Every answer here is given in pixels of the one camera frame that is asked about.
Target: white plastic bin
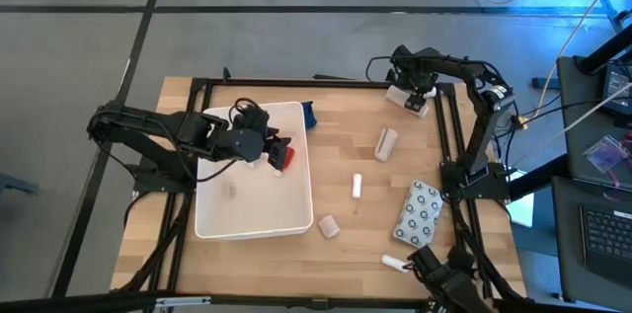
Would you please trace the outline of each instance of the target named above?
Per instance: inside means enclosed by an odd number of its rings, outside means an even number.
[[[291,137],[294,156],[279,178],[267,154],[251,168],[238,161],[215,179],[197,184],[196,234],[200,238],[239,240],[304,233],[314,220],[307,138],[303,108],[298,102],[260,105],[268,112],[268,125]],[[230,108],[206,114],[228,119]],[[204,178],[226,165],[197,162],[197,176]]]

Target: wooden table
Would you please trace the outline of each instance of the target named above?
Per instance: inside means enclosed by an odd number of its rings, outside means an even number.
[[[157,111],[169,114],[183,110],[191,82],[191,78],[166,78]],[[468,141],[475,116],[464,85],[456,85],[456,91]],[[377,89],[214,87],[212,107],[231,106],[238,97],[249,97],[258,103],[314,101],[318,124],[307,138],[314,224],[301,235],[202,240],[194,232],[192,210],[177,291],[390,300],[429,297],[412,274],[400,274],[382,265],[380,257],[388,254],[405,260],[415,250],[392,237],[411,182],[417,179],[440,189],[441,150],[435,108],[431,105],[428,114],[418,118],[386,101],[384,94],[384,90]],[[447,102],[443,104],[449,115]],[[456,149],[449,117],[446,121],[450,147]],[[373,158],[373,149],[384,126],[396,129],[400,137],[389,161],[380,163]],[[353,173],[363,176],[359,202],[351,198]],[[149,195],[132,210],[112,288],[127,283],[154,249],[165,198],[165,194]],[[488,256],[512,288],[525,294],[506,213],[493,201],[476,202]],[[317,225],[328,214],[333,214],[342,228],[330,240],[323,237]],[[444,261],[453,244],[452,220],[446,204],[431,247]],[[170,263],[168,254],[159,287],[165,287]]]

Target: gray floor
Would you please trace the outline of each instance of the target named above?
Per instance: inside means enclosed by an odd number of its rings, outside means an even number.
[[[516,0],[517,7],[586,7],[592,0]],[[611,0],[616,9],[631,0]],[[0,4],[144,5],[146,0],[0,0]],[[415,5],[488,6],[482,0],[158,0],[159,5]],[[493,62],[513,84],[524,112],[539,93],[528,82],[545,77],[579,19],[577,16],[242,14],[154,15],[128,103],[153,109],[165,76],[309,78],[314,73],[362,78],[371,56],[390,54],[400,43],[433,46],[452,55]],[[0,14],[0,172],[38,182],[36,196],[0,197],[0,300],[46,296],[60,251],[90,171],[96,147],[85,133],[97,105],[117,93],[139,15]],[[614,30],[590,17],[567,55],[590,52]],[[382,78],[387,65],[371,74]],[[512,146],[517,160],[551,130],[559,115],[530,124]],[[560,154],[549,151],[520,162],[530,170]],[[137,156],[116,148],[126,161]],[[122,232],[131,180],[108,165],[71,294],[105,292]],[[520,253],[530,295],[546,301],[554,282],[533,279],[550,260]]]

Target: red object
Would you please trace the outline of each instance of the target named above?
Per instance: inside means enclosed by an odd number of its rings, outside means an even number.
[[[287,147],[287,153],[285,154],[285,163],[283,164],[283,169],[287,169],[287,167],[289,166],[289,163],[292,161],[292,158],[294,157],[294,149],[290,148],[289,146]]]

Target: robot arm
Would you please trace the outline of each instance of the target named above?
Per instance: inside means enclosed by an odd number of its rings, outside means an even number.
[[[449,179],[444,183],[454,184],[453,188],[444,188],[446,192],[467,188],[490,173],[504,172],[502,166],[491,166],[485,154],[498,120],[514,102],[512,88],[496,67],[487,61],[442,55],[431,47],[412,53],[404,45],[395,49],[390,61],[393,69],[388,72],[386,80],[412,92],[405,106],[409,110],[417,112],[422,108],[427,101],[423,95],[438,85],[438,74],[452,76],[465,83],[476,122],[465,152],[455,163],[446,164],[445,171],[442,170],[443,177]]]
[[[161,115],[111,101],[97,109],[87,130],[98,144],[118,142],[143,155],[140,166],[129,166],[132,174],[137,182],[162,184],[161,189],[170,183],[194,187],[198,159],[252,162],[265,152],[268,162],[282,170],[290,139],[278,138],[278,129],[268,127],[268,113],[251,100],[237,100],[233,111],[229,120],[196,112]],[[148,135],[167,138],[174,150]]]

